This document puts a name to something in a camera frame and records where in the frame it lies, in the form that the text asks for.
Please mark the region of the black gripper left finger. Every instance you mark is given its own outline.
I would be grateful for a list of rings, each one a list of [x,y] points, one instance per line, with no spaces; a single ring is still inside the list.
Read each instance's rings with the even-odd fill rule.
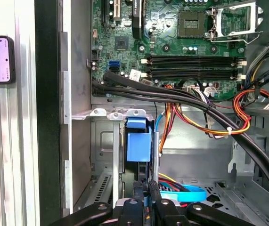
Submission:
[[[143,226],[147,186],[133,183],[133,197],[119,199],[115,206],[105,202],[91,204],[59,219],[52,226]]]

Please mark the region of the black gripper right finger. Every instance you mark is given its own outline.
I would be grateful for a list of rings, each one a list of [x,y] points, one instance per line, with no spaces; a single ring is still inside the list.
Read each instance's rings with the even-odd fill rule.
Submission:
[[[172,200],[163,199],[156,181],[148,182],[154,226],[251,226],[252,223],[234,217],[216,208],[194,202],[180,210]]]

